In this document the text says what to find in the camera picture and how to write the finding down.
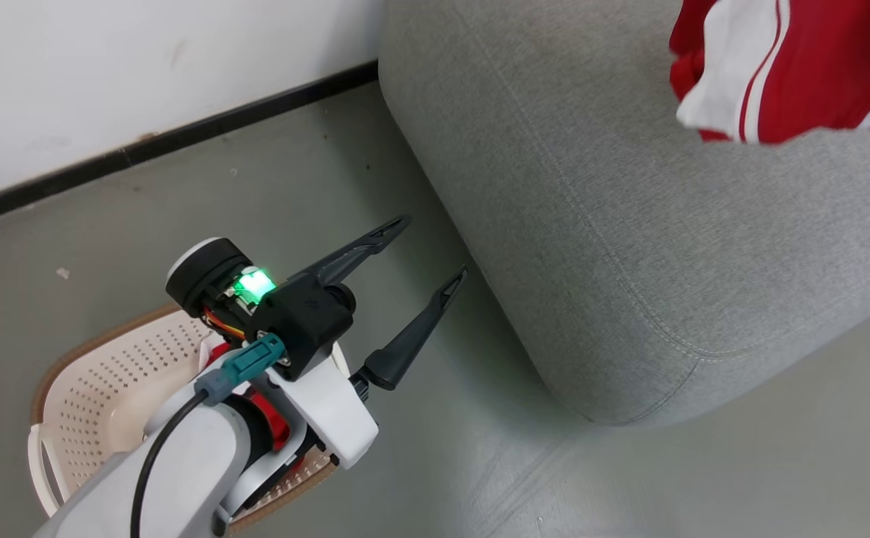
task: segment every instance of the white plastic laundry basket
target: white plastic laundry basket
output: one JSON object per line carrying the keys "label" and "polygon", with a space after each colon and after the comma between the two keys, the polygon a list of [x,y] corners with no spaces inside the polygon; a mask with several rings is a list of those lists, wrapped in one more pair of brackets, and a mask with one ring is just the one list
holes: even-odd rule
{"label": "white plastic laundry basket", "polygon": [[[46,515],[52,516],[112,453],[142,443],[146,420],[198,374],[200,344],[210,333],[182,310],[166,307],[88,341],[50,368],[34,396],[28,439],[33,486]],[[327,455],[313,450],[302,467],[237,516],[243,525],[232,530],[288,503],[334,469]]]}

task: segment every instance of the sofa cushion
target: sofa cushion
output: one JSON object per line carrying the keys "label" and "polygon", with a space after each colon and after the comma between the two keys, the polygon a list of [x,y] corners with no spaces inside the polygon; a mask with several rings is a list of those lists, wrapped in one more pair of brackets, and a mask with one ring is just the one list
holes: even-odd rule
{"label": "sofa cushion", "polygon": [[702,143],[678,9],[388,4],[395,119],[542,378],[602,424],[699,415],[870,314],[870,132]]}

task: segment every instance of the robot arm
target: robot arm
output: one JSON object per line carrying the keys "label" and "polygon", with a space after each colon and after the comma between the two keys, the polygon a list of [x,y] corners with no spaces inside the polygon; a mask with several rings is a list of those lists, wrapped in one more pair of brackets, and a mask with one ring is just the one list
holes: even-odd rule
{"label": "robot arm", "polygon": [[[339,371],[330,351],[352,327],[356,308],[342,280],[410,221],[393,219],[279,286],[229,239],[190,249],[170,270],[166,291],[234,350],[170,398],[147,425],[142,446],[114,454],[36,538],[131,536],[134,514],[141,538],[220,537],[313,446],[332,454],[337,466],[359,462],[378,433],[364,405],[369,384],[397,387],[468,275],[462,268],[439,287],[425,310],[351,377]],[[261,412],[231,395],[246,381],[289,425],[278,451]],[[178,412],[186,402],[188,415]],[[172,415],[184,418],[170,424]],[[155,457],[151,466],[148,456]]]}

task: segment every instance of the black baseboard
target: black baseboard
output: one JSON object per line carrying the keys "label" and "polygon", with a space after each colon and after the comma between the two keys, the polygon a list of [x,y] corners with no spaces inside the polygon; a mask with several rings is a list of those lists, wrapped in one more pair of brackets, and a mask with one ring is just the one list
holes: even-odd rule
{"label": "black baseboard", "polygon": [[63,193],[70,188],[90,183],[105,175],[144,163],[177,149],[192,146],[220,134],[233,132],[241,127],[250,126],[278,116],[281,113],[309,105],[320,99],[340,94],[369,82],[378,80],[378,63],[360,65],[348,71],[323,78],[302,88],[296,88],[284,94],[270,96],[257,102],[234,108],[222,114],[190,123],[188,126],[165,132],[145,140],[139,140],[131,146],[107,153],[99,157],[74,164],[72,167],[55,171],[35,180],[28,181],[17,187],[8,188],[0,193],[0,215],[5,212],[25,207],[53,194]]}

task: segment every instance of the red clothing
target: red clothing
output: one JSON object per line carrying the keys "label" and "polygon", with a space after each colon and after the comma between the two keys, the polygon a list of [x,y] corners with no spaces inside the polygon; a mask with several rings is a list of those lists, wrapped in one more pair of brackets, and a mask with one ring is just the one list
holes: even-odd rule
{"label": "red clothing", "polygon": [[678,119],[705,140],[870,129],[870,0],[684,0]]}

